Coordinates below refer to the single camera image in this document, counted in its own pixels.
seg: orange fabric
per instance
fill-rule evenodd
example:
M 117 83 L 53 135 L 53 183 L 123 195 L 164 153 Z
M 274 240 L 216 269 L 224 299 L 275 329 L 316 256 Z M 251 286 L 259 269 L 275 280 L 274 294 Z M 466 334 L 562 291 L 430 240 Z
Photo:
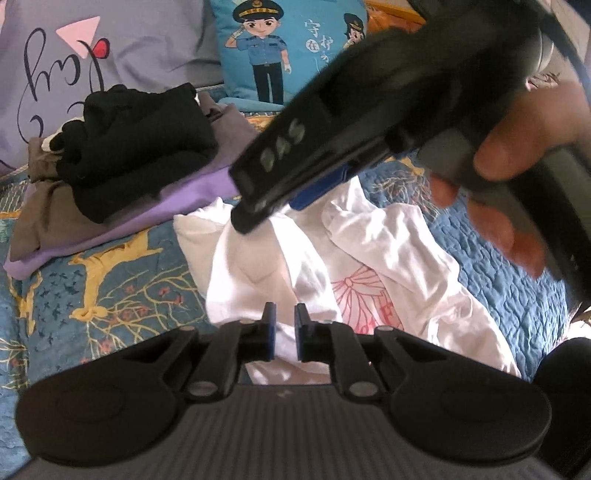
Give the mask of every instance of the orange fabric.
M 397 12 L 393 7 L 366 5 L 369 21 L 368 33 L 374 33 L 388 28 L 399 28 L 408 33 L 416 32 L 424 24 L 424 20 L 416 15 L 409 15 L 406 11 Z

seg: red heart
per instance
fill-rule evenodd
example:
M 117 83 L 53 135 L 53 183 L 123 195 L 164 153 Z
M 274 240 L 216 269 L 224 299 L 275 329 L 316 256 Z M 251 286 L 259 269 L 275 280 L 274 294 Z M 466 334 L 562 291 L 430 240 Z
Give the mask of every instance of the red heart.
M 111 43 L 106 38 L 101 38 L 96 42 L 95 47 L 92 49 L 92 53 L 98 59 L 105 59 L 111 52 Z

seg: folded black cloth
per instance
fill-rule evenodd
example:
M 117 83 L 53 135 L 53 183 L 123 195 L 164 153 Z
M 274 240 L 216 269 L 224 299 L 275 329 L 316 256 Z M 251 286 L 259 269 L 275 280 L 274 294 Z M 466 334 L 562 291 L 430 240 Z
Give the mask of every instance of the folded black cloth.
M 50 142 L 63 150 L 57 173 L 80 211 L 96 223 L 203 168 L 217 153 L 210 120 L 186 83 L 163 93 L 116 85 L 91 93 L 84 121 Z

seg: cartoon police officer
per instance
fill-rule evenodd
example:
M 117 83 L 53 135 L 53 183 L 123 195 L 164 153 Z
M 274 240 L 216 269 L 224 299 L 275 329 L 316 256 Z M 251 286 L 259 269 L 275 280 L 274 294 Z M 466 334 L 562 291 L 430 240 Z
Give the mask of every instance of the cartoon police officer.
M 357 15 L 345 14 L 345 23 L 347 24 L 347 31 L 345 32 L 347 42 L 345 42 L 343 48 L 349 48 L 354 43 L 359 43 L 365 38 L 363 20 Z
M 261 102 L 271 101 L 283 105 L 283 69 L 291 73 L 287 45 L 277 35 L 271 35 L 281 25 L 283 9 L 272 0 L 247 0 L 233 12 L 234 20 L 242 25 L 228 41 L 226 47 L 248 50 L 248 58 L 255 76 L 256 91 Z M 238 38 L 246 30 L 251 36 Z

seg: blue quilt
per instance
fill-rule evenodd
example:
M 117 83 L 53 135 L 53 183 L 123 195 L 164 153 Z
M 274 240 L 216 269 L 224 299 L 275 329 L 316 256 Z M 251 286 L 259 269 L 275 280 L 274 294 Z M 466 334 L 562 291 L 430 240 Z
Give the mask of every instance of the blue quilt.
M 267 116 L 252 119 L 263 128 Z M 414 159 L 384 163 L 360 175 L 374 204 L 419 205 L 433 235 L 461 266 L 460 281 L 491 312 L 525 378 L 556 344 L 568 322 L 564 285 L 533 281 L 483 242 L 466 217 L 465 200 L 433 206 Z M 0 180 L 0 258 L 8 251 L 26 174 Z M 0 272 L 0 478 L 28 456 L 14 425 L 18 393 L 48 375 L 96 359 L 181 325 L 211 329 L 172 223 L 59 258 L 26 281 Z

